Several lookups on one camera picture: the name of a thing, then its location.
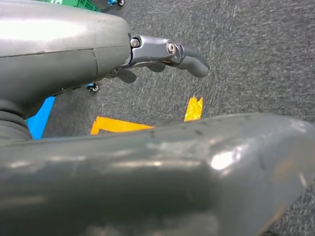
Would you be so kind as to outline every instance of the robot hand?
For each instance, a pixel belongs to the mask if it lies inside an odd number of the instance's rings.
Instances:
[[[137,76],[127,69],[144,66],[159,73],[168,65],[187,70],[199,78],[209,72],[208,64],[199,53],[168,39],[134,35],[131,37],[131,47],[131,56],[126,63],[114,69],[106,78],[119,77],[126,83],[132,83]]]

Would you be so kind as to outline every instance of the small wheel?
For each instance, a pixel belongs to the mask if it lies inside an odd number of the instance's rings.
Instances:
[[[94,86],[91,87],[91,90],[92,90],[93,92],[97,92],[99,88],[100,88],[100,87],[99,87],[98,85],[94,85]]]
[[[118,0],[119,6],[123,6],[125,4],[125,0]]]

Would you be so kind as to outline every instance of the green crate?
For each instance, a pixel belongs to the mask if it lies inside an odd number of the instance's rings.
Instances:
[[[74,6],[78,8],[84,8],[91,11],[97,11],[100,12],[99,8],[95,6],[90,0],[39,0],[39,1],[45,1],[54,4],[61,4],[61,5],[66,5],[66,6]]]

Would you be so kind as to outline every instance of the yellow tape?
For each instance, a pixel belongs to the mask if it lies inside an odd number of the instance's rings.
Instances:
[[[150,128],[153,127],[144,124],[137,124],[118,119],[110,119],[107,117],[96,117],[96,120],[93,123],[91,134],[98,134],[100,132],[100,129],[114,133],[120,133]]]
[[[202,116],[202,112],[202,97],[201,97],[199,101],[195,97],[190,98],[188,102],[184,121],[200,119],[200,117]],[[91,134],[98,134],[100,129],[109,132],[120,133],[150,128],[153,128],[153,126],[132,123],[118,119],[111,119],[107,117],[96,117],[96,120],[93,123],[93,126],[91,127]]]
[[[201,97],[199,101],[196,97],[192,97],[188,102],[184,121],[200,119],[202,117],[202,113],[202,97]]]

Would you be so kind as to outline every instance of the screw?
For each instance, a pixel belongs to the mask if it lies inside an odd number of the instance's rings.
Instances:
[[[171,55],[174,55],[176,51],[176,48],[174,45],[174,43],[171,43],[171,42],[167,43],[166,48],[167,48],[168,52],[171,54]]]
[[[140,46],[140,41],[137,38],[133,38],[130,40],[130,44],[131,47],[136,48]]]

